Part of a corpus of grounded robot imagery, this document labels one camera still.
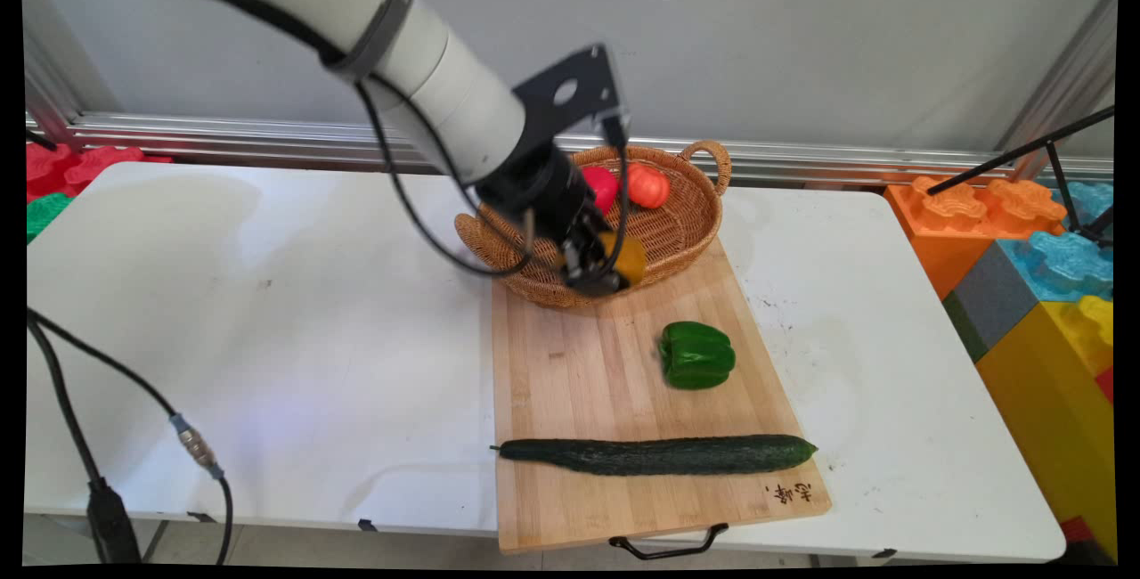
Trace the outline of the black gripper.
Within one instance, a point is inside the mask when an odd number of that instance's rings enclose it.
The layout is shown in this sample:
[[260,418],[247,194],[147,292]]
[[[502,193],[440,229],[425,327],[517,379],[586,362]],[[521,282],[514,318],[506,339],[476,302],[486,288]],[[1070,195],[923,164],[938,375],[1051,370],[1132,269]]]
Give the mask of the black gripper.
[[479,197],[510,222],[534,211],[538,238],[559,248],[559,277],[583,297],[609,297],[624,288],[616,271],[618,230],[596,207],[596,194],[570,154],[542,144],[513,154],[479,181]]

